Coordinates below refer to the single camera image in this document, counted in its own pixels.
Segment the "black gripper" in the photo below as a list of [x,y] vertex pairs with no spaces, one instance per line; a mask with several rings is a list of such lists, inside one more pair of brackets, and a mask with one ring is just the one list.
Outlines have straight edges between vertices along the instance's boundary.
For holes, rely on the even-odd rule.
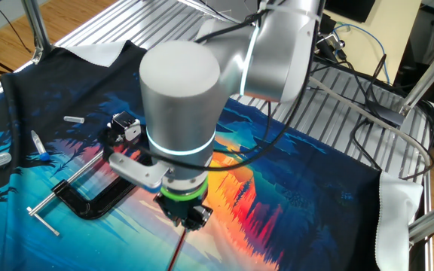
[[190,200],[176,201],[163,194],[158,194],[154,201],[175,227],[182,227],[184,230],[199,230],[205,226],[213,213],[211,208],[203,205],[201,196]]

